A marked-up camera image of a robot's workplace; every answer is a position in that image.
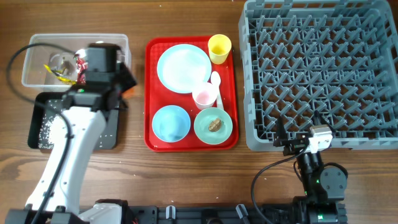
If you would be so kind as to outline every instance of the white plate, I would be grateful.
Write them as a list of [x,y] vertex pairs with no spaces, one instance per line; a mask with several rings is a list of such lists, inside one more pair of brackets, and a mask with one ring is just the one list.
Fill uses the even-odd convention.
[[157,62],[157,76],[162,84],[176,93],[191,93],[198,83],[207,82],[211,62],[202,49],[179,44],[167,49]]

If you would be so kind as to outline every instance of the white spoon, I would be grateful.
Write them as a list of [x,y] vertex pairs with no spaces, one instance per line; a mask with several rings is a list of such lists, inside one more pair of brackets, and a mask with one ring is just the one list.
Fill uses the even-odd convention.
[[221,77],[218,72],[214,71],[211,73],[210,77],[211,84],[217,87],[218,94],[217,94],[217,108],[224,110],[223,101],[221,100],[221,93],[220,93],[220,84],[221,84]]

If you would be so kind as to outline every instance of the gray dish rack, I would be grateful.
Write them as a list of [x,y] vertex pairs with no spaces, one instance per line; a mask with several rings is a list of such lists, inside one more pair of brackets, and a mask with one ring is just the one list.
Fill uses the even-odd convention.
[[332,147],[398,149],[398,36],[385,0],[249,0],[239,20],[246,142],[272,146],[315,110],[336,130]]

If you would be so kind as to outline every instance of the mint green plate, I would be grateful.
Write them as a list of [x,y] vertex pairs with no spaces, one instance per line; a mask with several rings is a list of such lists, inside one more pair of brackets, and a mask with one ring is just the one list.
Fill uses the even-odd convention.
[[[216,132],[209,131],[209,124],[219,118],[222,122],[221,129]],[[232,120],[227,112],[218,108],[207,108],[201,111],[193,124],[195,134],[207,144],[221,144],[232,133]]]

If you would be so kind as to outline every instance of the wooden surface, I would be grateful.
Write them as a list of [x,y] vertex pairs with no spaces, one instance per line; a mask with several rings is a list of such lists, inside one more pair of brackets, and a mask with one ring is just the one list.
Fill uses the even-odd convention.
[[[132,72],[140,84],[135,97],[128,100],[128,115],[121,118],[119,146],[91,157],[81,191],[82,206],[93,205],[99,198],[122,198],[131,205],[251,204],[249,187],[254,175],[283,157],[280,152],[254,153],[246,146],[238,50],[243,4],[237,0],[0,4],[0,223],[10,208],[24,207],[49,156],[28,148],[33,106],[12,95],[4,78],[10,56],[39,33],[121,33],[129,37]],[[217,33],[229,36],[235,48],[240,125],[237,145],[220,152],[150,151],[142,138],[146,43],[162,36]],[[24,56],[14,64],[13,82],[34,98],[37,92],[21,85]],[[397,150],[330,149],[323,152],[323,159],[348,169],[345,204],[349,223],[398,223]],[[286,203],[295,195],[303,195],[303,188],[288,162],[267,171],[258,180],[256,192],[258,202]]]

